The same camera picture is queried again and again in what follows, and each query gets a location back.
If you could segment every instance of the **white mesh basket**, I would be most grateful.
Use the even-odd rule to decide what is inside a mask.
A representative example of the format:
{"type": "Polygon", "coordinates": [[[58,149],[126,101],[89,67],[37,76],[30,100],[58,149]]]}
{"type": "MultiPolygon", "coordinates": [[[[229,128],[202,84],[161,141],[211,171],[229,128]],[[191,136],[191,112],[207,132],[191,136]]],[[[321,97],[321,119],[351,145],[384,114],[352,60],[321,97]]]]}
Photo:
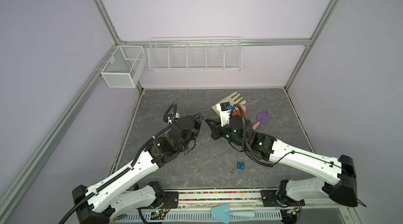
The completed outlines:
{"type": "Polygon", "coordinates": [[[134,88],[146,60],[142,46],[119,45],[101,74],[110,87],[134,88]]]}
{"type": "Polygon", "coordinates": [[[150,43],[148,64],[153,71],[240,70],[241,40],[150,43]]]}

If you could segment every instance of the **gray marble surface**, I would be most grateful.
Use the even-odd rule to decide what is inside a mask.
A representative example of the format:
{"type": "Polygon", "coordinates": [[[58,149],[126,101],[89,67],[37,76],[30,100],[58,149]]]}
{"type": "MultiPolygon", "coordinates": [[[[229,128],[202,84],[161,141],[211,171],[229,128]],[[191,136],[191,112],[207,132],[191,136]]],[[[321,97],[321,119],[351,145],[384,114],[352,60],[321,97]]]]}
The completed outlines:
{"type": "MultiPolygon", "coordinates": [[[[136,155],[140,146],[163,129],[162,117],[172,102],[178,104],[181,116],[200,112],[205,119],[219,118],[211,106],[233,92],[246,99],[247,118],[254,124],[261,111],[269,111],[270,120],[260,124],[256,131],[275,136],[295,147],[310,150],[295,113],[282,89],[193,89],[146,90],[137,112],[132,131],[123,151],[120,167],[136,155]]],[[[158,181],[164,189],[172,188],[225,188],[225,187],[278,187],[283,179],[300,180],[313,177],[295,168],[277,164],[273,168],[261,166],[245,154],[235,151],[223,138],[210,138],[210,128],[203,121],[196,147],[180,155],[156,172],[139,181],[143,187],[158,181]],[[245,170],[230,171],[238,158],[245,161],[245,170]]]]}

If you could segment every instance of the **aluminum frame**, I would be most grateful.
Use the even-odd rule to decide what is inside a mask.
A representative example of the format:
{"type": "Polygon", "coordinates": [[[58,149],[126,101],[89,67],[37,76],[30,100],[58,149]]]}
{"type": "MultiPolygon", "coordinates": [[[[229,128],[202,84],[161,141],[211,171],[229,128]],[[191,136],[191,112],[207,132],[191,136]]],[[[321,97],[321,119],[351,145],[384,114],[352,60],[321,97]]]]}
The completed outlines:
{"type": "Polygon", "coordinates": [[[39,148],[35,151],[31,159],[0,200],[0,224],[7,223],[11,214],[17,208],[39,172],[45,166],[58,143],[73,123],[95,87],[98,85],[101,78],[101,70],[113,54],[116,47],[117,46],[112,46],[110,48],[103,60],[99,63],[98,67],[93,71],[87,82],[63,112],[62,116],[53,126],[39,148]]]}
{"type": "Polygon", "coordinates": [[[295,79],[297,78],[302,66],[304,65],[306,59],[310,55],[312,49],[317,44],[320,36],[322,35],[323,31],[325,30],[326,26],[328,25],[330,19],[332,18],[335,10],[337,9],[338,5],[340,4],[341,0],[330,0],[326,9],[319,20],[318,25],[316,26],[312,36],[311,36],[311,44],[305,46],[305,50],[303,51],[300,59],[298,60],[297,64],[292,71],[290,78],[288,79],[285,89],[289,90],[291,85],[294,83],[295,79]]]}
{"type": "MultiPolygon", "coordinates": [[[[179,44],[179,43],[206,43],[211,40],[159,40],[159,44],[179,44]]],[[[268,45],[310,45],[310,38],[259,38],[241,39],[241,46],[268,46],[268,45]]],[[[122,41],[119,45],[137,45],[148,48],[150,41],[122,41]]]]}
{"type": "Polygon", "coordinates": [[[90,1],[95,11],[97,12],[103,26],[105,27],[105,30],[108,32],[108,35],[112,40],[112,43],[116,45],[122,42],[118,36],[115,27],[113,26],[112,20],[109,17],[108,12],[106,11],[106,7],[103,4],[103,1],[102,0],[90,0],[90,1]]]}

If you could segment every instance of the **purple spatula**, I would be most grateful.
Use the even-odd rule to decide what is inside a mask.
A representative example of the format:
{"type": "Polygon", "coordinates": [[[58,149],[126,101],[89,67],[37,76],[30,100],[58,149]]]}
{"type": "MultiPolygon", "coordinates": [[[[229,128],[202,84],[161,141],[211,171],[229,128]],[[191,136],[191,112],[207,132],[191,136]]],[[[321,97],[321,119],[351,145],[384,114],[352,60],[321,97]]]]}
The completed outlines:
{"type": "Polygon", "coordinates": [[[256,116],[256,120],[258,120],[258,122],[255,123],[255,124],[252,126],[253,130],[255,130],[255,129],[259,126],[259,124],[261,124],[261,123],[266,123],[266,122],[269,121],[269,112],[268,112],[268,111],[260,112],[260,113],[256,116]]]}

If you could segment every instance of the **white wire basket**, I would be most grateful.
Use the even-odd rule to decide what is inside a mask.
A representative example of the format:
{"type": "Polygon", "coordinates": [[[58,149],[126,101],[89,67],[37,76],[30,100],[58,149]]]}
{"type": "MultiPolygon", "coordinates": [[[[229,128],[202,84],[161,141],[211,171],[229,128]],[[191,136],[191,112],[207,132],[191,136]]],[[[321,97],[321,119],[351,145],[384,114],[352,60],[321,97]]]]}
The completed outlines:
{"type": "Polygon", "coordinates": [[[241,70],[241,39],[150,42],[148,66],[152,71],[241,70]]]}
{"type": "Polygon", "coordinates": [[[146,61],[143,46],[119,45],[101,74],[110,87],[135,88],[146,61]]]}

